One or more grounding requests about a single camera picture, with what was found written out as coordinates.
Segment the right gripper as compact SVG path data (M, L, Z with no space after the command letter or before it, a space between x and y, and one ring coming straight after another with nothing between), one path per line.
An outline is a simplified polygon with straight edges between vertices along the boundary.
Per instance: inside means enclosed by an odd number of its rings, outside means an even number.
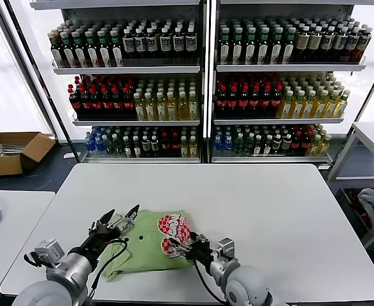
M181 244L174 238L169 238L169 257L183 257L186 260L198 261L200 263L211 263L213 261L213 250L209 239L204 234L191 232L190 245Z

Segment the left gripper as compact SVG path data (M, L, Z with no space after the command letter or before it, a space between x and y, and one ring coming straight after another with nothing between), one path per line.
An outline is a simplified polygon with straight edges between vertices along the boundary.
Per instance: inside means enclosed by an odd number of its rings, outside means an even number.
M94 221L89 228L89 236L86 239L86 250L95 254L101 254L112 240L121 237L121 230L129 230L134 226L138 216L139 205L135 205L127 214L115 214L111 209Z

